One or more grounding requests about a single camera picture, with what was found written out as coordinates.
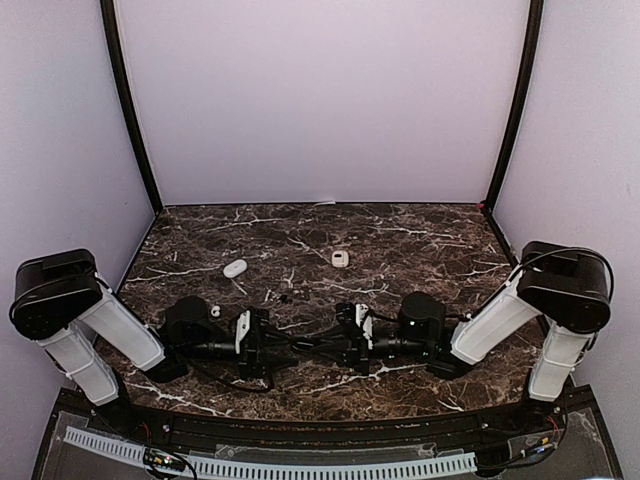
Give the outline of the beige gold-rimmed charging case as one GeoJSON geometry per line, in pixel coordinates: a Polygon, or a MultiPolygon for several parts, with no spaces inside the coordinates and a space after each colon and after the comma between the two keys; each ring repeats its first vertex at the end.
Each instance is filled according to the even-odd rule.
{"type": "Polygon", "coordinates": [[[346,268],[350,263],[350,256],[347,251],[336,250],[331,255],[331,263],[335,268],[346,268]]]}

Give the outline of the black round charging case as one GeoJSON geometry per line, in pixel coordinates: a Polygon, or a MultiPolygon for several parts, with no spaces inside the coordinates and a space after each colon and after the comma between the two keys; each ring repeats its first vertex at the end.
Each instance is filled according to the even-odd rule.
{"type": "Polygon", "coordinates": [[[313,343],[296,340],[291,343],[291,349],[298,352],[309,352],[314,347],[313,343]]]}

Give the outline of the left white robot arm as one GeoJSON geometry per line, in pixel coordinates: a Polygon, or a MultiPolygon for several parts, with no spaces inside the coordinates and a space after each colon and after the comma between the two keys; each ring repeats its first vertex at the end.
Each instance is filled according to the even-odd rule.
{"type": "Polygon", "coordinates": [[[263,380],[263,389],[270,391],[274,373],[297,362],[269,353],[281,339],[268,330],[268,319],[267,311],[250,308],[236,316],[234,329],[226,332],[213,323],[202,298],[187,296],[170,306],[162,325],[153,328],[120,300],[86,249],[21,263],[9,310],[16,331],[38,344],[93,405],[103,407],[103,421],[120,436],[134,435],[141,415],[124,400],[124,387],[88,339],[88,331],[154,383],[170,383],[206,362],[233,362],[240,379],[263,380]]]}

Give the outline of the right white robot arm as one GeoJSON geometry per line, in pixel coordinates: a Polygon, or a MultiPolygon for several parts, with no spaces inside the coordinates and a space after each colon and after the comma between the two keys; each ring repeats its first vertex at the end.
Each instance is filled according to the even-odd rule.
{"type": "Polygon", "coordinates": [[[414,357],[433,375],[455,380],[468,374],[504,340],[532,320],[545,338],[528,375],[526,399],[510,413],[521,434],[549,416],[567,378],[611,319],[612,265],[600,253],[542,241],[528,243],[506,280],[474,312],[454,315],[433,296],[406,295],[392,330],[376,330],[381,314],[362,303],[339,303],[334,328],[294,342],[295,349],[329,358],[366,375],[373,359],[414,357]]]}

